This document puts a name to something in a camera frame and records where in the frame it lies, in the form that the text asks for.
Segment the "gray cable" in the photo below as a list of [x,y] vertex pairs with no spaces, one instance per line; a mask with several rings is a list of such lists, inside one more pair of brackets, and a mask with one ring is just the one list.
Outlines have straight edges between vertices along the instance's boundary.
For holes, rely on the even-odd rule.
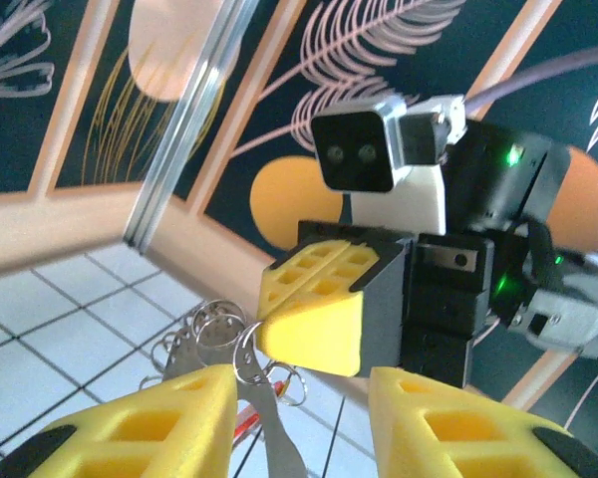
[[465,100],[465,113],[470,114],[484,105],[495,102],[510,93],[525,87],[557,77],[564,73],[598,65],[598,46],[579,50],[562,57],[552,58],[534,67],[513,75],[505,81],[477,93]]

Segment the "camera lens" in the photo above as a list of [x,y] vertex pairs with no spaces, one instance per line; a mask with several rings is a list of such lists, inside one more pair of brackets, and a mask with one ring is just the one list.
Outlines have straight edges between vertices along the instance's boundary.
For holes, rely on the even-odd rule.
[[328,159],[334,164],[341,164],[343,162],[343,149],[341,146],[330,146],[328,148]]
[[359,149],[359,159],[365,164],[374,162],[377,159],[377,150],[371,144],[361,146],[361,149]]

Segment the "orange circle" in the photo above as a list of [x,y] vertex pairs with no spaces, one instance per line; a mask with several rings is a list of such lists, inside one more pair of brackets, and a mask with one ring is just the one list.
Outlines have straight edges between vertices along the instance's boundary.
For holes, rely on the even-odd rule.
[[598,251],[598,163],[570,146],[571,165],[547,218],[554,244]]
[[297,245],[300,219],[337,222],[343,194],[326,187],[317,161],[308,156],[279,157],[266,164],[250,189],[250,211],[261,235],[275,247]]

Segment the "yellow block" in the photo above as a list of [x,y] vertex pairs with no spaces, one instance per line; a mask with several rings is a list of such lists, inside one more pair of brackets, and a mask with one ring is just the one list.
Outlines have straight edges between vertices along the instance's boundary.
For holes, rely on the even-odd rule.
[[30,476],[225,477],[236,411],[232,366],[210,366],[50,424],[77,430]]
[[356,374],[361,366],[363,292],[350,288],[378,260],[368,246],[324,241],[305,247],[277,270],[266,270],[257,346],[273,359]]
[[534,437],[538,416],[398,368],[370,375],[380,478],[575,478]]

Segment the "white tile floor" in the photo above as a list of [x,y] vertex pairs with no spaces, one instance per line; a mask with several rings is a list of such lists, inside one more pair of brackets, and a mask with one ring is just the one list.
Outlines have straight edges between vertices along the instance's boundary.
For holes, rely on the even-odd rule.
[[[52,421],[136,391],[155,374],[152,344],[200,301],[122,244],[1,278],[0,459]],[[309,476],[376,476],[365,407],[302,372],[307,401],[279,410]],[[267,476],[263,439],[236,448],[229,477]]]

